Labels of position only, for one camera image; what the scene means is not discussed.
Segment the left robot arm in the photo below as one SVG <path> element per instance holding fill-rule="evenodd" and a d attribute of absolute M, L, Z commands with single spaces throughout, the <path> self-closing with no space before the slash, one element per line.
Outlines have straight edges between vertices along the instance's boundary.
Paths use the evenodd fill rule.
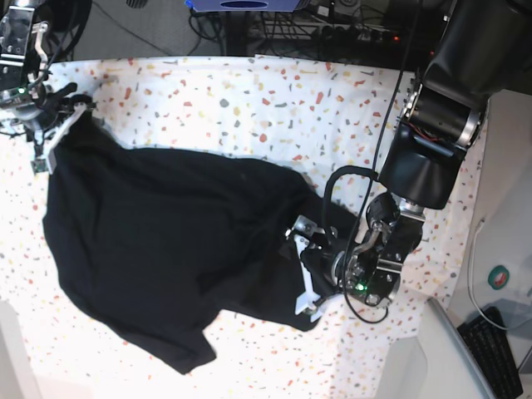
<path fill-rule="evenodd" d="M 385 161 L 371 168 L 343 166 L 326 184 L 323 213 L 344 175 L 384 186 L 383 194 L 362 202 L 363 240 L 338 238 L 327 216 L 320 223 L 299 216 L 287 232 L 303 275 L 296 314 L 317 320 L 326 302 L 339 295 L 348 303 L 389 306 L 406 257 L 421 242 L 424 212 L 446 206 L 489 99 L 530 66 L 530 2 L 453 3 L 441 41 L 413 84 Z"/>

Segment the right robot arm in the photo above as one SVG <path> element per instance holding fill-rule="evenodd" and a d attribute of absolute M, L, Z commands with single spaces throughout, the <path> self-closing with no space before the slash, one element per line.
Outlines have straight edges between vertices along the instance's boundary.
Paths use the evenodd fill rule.
<path fill-rule="evenodd" d="M 1 3 L 1 133 L 32 144 L 36 174 L 55 170 L 55 148 L 95 108 L 75 82 L 57 91 L 47 83 L 52 65 L 80 41 L 91 6 L 90 1 Z"/>

